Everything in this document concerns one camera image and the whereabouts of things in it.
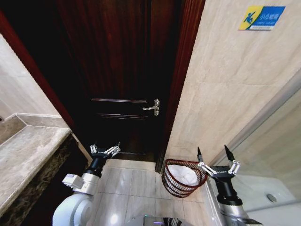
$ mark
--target metal latch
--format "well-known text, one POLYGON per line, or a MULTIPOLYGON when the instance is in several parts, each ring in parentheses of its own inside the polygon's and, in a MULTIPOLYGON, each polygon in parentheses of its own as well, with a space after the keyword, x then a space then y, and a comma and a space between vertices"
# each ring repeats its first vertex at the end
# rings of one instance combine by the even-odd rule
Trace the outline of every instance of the metal latch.
POLYGON ((155 99, 155 105, 153 107, 144 107, 143 110, 149 111, 149 110, 154 109, 154 115, 157 116, 157 115, 159 115, 159 106, 160 106, 159 99, 155 99))

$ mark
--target yellow logo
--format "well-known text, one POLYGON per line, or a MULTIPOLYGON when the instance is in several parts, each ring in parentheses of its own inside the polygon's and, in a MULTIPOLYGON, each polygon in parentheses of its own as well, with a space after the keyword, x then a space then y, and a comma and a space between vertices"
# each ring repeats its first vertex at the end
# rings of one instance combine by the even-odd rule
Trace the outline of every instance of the yellow logo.
POLYGON ((249 6, 244 19, 239 26, 239 30, 247 30, 260 15, 262 9, 263 6, 249 6))

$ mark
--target tiled floor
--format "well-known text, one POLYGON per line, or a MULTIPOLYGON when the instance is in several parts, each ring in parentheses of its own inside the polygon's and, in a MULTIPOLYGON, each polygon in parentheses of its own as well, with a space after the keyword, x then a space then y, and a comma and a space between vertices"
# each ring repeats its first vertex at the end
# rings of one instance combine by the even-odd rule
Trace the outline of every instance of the tiled floor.
POLYGON ((208 225, 202 187, 187 198, 176 198, 166 191, 155 171, 104 167, 98 188, 89 226, 122 226, 144 214, 208 225))

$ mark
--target white plastic bag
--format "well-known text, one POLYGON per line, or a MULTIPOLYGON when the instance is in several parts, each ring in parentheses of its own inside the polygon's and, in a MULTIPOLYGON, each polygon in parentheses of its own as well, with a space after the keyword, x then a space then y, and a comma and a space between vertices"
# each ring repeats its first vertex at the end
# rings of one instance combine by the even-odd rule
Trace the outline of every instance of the white plastic bag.
POLYGON ((196 173, 187 166, 168 165, 170 173, 179 182, 185 185, 195 186, 198 184, 198 177, 196 173))

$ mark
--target glass partition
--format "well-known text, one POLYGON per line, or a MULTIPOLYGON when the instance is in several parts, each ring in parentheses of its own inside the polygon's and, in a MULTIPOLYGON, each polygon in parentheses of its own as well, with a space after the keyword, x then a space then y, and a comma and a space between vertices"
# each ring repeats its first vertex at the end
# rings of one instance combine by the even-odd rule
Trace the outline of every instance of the glass partition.
MULTIPOLYGON (((264 225, 301 221, 301 90, 232 150, 241 162, 232 180, 249 216, 264 225)), ((219 165, 227 165, 225 158, 219 165)))

